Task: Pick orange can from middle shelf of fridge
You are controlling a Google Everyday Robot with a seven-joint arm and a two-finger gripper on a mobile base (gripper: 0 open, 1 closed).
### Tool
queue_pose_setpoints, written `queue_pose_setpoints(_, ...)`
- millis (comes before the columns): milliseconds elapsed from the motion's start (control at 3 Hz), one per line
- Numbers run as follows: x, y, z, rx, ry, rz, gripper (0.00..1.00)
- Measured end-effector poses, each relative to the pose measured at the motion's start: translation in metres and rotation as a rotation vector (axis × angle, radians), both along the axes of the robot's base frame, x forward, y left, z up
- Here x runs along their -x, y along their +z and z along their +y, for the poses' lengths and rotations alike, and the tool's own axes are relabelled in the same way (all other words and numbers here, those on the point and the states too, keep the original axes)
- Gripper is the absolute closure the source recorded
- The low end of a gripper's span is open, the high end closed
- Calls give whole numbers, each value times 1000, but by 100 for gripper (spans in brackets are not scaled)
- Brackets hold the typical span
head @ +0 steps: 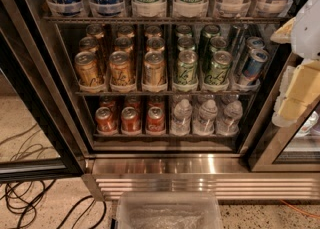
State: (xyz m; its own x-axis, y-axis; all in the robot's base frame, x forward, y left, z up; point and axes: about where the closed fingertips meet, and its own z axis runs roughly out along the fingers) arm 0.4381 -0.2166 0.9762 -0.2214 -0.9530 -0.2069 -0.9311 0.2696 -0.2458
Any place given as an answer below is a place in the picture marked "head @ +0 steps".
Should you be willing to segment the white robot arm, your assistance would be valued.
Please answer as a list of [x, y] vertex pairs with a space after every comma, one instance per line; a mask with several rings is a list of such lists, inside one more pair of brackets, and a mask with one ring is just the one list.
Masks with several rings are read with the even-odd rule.
[[290, 43], [292, 52], [303, 59], [285, 69], [274, 105], [272, 123], [289, 127], [320, 95], [320, 0], [308, 0], [270, 39]]

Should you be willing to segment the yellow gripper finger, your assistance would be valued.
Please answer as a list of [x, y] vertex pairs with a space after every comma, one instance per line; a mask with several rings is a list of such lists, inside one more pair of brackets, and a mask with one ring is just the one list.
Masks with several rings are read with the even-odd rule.
[[320, 95], [320, 61], [304, 59], [297, 67], [288, 66], [279, 92], [272, 123], [278, 127], [289, 127]]
[[291, 42], [291, 32], [295, 23], [295, 17], [288, 20], [283, 26], [277, 29], [270, 37], [270, 40], [279, 44]]

